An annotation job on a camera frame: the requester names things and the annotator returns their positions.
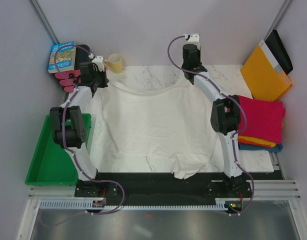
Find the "white t shirt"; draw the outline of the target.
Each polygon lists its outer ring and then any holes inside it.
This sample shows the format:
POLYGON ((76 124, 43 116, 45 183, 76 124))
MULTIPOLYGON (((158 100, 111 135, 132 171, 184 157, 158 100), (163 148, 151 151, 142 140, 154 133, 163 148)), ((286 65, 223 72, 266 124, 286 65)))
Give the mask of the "white t shirt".
POLYGON ((185 79, 152 91, 111 81, 96 92, 91 108, 96 125, 90 158, 97 168, 109 157, 143 157, 169 163, 176 178, 187 179, 217 155, 212 104, 185 79))

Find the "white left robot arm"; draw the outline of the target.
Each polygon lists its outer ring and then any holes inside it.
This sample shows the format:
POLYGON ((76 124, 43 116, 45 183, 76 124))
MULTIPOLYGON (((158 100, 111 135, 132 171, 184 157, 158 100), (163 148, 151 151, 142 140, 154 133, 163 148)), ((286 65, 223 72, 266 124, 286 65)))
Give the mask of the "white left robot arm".
POLYGON ((108 86, 106 68, 102 57, 79 65, 78 85, 72 95, 59 107, 49 111, 53 141, 70 156, 78 173, 78 179, 89 181, 86 191, 93 197, 103 192, 103 184, 95 180, 97 168, 87 150, 87 127, 81 108, 91 101, 99 88, 108 86))

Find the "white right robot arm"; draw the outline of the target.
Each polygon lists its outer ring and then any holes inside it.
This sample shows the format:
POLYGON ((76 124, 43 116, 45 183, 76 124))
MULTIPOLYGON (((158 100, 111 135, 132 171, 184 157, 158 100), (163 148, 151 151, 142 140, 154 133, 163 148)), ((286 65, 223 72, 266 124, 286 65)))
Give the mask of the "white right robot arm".
POLYGON ((246 183, 243 171, 239 168, 239 97, 228 95, 210 79, 207 69, 201 63, 201 51, 195 44, 187 43, 182 47, 182 59, 181 69, 185 78, 212 103, 210 124, 220 139, 224 160, 222 190, 226 196, 234 197, 246 183))

